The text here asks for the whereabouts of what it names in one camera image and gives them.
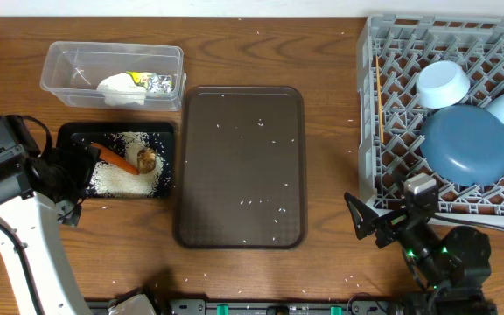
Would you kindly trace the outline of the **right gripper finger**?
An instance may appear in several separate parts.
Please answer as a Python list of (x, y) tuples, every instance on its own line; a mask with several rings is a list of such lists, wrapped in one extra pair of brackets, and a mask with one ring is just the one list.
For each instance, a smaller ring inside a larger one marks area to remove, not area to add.
[(405, 190), (404, 183), (405, 183), (406, 177), (403, 174), (401, 174), (399, 171), (393, 171), (392, 178), (394, 180), (394, 183), (395, 183), (395, 186), (397, 187), (397, 189), (401, 193), (403, 193)]
[(379, 215), (351, 193), (346, 192), (344, 199), (352, 216), (356, 237), (361, 240), (375, 232), (375, 220)]

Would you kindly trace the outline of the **white rice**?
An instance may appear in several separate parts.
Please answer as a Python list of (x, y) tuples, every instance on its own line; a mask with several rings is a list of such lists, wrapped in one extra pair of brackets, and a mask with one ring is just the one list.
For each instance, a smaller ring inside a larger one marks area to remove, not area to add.
[(99, 161), (90, 179), (87, 194), (93, 198), (163, 198), (170, 195), (172, 183), (173, 137), (168, 132), (124, 131), (93, 134), (86, 139), (118, 154), (137, 168), (137, 153), (152, 148), (157, 153), (156, 168), (133, 175)]

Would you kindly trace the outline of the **orange carrot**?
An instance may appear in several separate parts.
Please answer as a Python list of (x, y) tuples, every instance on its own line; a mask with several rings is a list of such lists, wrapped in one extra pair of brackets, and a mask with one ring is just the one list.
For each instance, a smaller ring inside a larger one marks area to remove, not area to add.
[(139, 170), (132, 164), (130, 164), (127, 160), (125, 160), (123, 157), (119, 156), (118, 154), (114, 153), (112, 150), (104, 147), (101, 144), (98, 143), (91, 143), (92, 147), (95, 147), (96, 149), (100, 150), (100, 159), (117, 166), (118, 168), (126, 171), (129, 174), (133, 175), (138, 175)]

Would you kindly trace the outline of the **dark blue plate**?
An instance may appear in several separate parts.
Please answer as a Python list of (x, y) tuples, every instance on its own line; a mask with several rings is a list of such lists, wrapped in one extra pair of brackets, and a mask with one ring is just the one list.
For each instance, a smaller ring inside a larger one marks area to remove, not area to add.
[(429, 116), (420, 151), (429, 167), (460, 186), (489, 186), (504, 175), (504, 124), (471, 105), (452, 105)]

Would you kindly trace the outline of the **brown food scrap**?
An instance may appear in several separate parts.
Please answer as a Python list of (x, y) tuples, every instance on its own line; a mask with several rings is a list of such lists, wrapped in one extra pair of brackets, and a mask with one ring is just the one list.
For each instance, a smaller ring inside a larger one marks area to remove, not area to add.
[(140, 174), (147, 174), (156, 168), (157, 153), (149, 147), (141, 149), (137, 153), (137, 169)]

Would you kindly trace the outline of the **white tissue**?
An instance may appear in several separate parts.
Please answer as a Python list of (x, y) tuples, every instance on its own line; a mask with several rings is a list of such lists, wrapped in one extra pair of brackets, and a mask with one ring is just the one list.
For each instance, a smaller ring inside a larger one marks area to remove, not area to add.
[(110, 106), (135, 103), (143, 106), (146, 99), (146, 88), (138, 86), (127, 73), (119, 73), (101, 81), (96, 89), (104, 95), (104, 101)]

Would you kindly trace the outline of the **light blue bowl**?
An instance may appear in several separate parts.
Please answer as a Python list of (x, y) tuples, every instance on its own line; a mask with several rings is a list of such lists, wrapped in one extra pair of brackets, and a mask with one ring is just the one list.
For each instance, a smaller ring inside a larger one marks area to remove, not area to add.
[(441, 109), (460, 102), (470, 89), (470, 79), (463, 68), (449, 60), (425, 67), (416, 80), (419, 105)]

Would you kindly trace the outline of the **wooden chopstick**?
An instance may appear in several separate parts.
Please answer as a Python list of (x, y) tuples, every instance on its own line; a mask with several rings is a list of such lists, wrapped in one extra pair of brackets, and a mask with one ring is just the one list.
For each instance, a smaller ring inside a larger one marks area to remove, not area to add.
[(376, 54), (375, 59), (375, 83), (377, 91), (377, 109), (378, 109), (378, 123), (379, 123), (379, 138), (381, 144), (384, 144), (384, 124), (383, 124), (383, 112), (382, 112), (382, 87), (381, 87), (381, 73), (379, 56)]

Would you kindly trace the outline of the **green snack wrapper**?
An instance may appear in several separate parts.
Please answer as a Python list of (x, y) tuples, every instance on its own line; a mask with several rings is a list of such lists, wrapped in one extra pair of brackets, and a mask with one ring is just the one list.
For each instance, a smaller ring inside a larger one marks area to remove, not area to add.
[(134, 83), (145, 88), (152, 94), (169, 94), (174, 89), (173, 78), (170, 75), (148, 73), (148, 72), (127, 72)]

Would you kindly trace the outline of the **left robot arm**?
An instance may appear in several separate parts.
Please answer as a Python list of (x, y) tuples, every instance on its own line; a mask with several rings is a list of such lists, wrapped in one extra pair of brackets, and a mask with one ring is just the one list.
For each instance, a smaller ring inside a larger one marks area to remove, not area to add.
[(60, 239), (75, 224), (99, 150), (0, 144), (0, 254), (22, 314), (89, 314)]

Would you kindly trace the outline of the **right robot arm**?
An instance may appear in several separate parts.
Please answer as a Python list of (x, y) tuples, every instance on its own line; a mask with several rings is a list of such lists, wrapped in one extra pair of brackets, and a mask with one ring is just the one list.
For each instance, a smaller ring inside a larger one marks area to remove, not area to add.
[(486, 234), (469, 226), (456, 226), (444, 238), (429, 221), (438, 211), (438, 184), (422, 173), (398, 185), (401, 208), (379, 215), (351, 193), (344, 194), (358, 239), (375, 236), (382, 249), (394, 242), (420, 287), (388, 304), (387, 314), (495, 314), (482, 284), (491, 276), (491, 245)]

